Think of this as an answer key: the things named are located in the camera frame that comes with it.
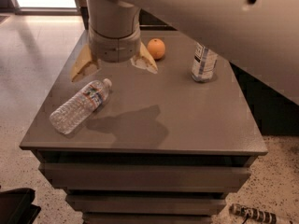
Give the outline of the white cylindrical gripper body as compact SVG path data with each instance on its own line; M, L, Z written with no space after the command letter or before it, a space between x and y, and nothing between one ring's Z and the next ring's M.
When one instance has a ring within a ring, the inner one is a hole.
M125 37L107 37L100 35L89 26L89 48L96 60L107 63L121 63L133 58L141 47L141 32L139 24L134 26L131 34Z

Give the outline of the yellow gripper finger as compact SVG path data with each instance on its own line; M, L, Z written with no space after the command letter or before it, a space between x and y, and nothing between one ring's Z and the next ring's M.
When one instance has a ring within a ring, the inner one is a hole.
M131 58L131 64L136 68L147 70L152 74L158 73L156 62L143 43L140 43L139 52Z
M85 44L71 67L71 81L79 82L83 78L95 73L98 70L99 63L93 58L89 45Z

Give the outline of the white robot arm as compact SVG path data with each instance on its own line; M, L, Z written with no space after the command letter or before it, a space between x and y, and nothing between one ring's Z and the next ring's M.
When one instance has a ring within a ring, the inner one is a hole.
M299 0L86 0L95 58L139 51L145 10L299 104Z

